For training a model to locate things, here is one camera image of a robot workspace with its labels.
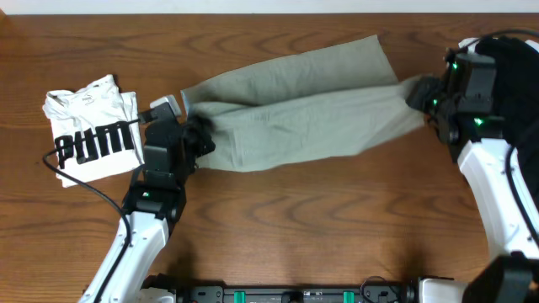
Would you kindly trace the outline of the khaki green shorts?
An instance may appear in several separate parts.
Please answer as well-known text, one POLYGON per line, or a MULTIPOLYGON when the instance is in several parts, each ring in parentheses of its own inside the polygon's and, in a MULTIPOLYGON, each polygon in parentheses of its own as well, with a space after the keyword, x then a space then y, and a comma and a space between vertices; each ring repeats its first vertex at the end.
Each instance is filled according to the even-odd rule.
POLYGON ((216 149, 199 166, 245 173, 354 156, 418 129, 424 117, 405 103, 417 81, 398 80, 372 35, 225 72, 181 95, 214 125, 216 149))

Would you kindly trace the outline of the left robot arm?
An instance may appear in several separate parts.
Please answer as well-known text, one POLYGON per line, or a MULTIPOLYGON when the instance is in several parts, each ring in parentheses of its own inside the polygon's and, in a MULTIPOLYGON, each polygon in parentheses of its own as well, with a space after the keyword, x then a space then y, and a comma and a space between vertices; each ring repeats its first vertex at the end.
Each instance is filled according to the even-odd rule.
POLYGON ((144 164, 132 175, 116 237, 82 302, 175 302, 177 290, 148 270, 186 205, 184 185, 196 160, 215 149, 212 122, 194 116, 156 120, 146 129, 144 164))

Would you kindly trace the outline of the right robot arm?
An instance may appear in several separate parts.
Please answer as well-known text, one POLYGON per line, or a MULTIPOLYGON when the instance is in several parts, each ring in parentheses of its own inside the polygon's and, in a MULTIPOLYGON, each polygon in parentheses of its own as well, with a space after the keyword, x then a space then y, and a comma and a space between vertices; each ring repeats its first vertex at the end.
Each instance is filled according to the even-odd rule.
POLYGON ((521 171, 520 150, 535 142, 533 122, 508 141, 509 121, 493 111, 494 83, 422 77, 407 96, 409 107, 435 122, 440 141, 467 180, 477 203, 491 260, 473 281, 422 278, 417 302, 536 302, 538 208, 521 171))

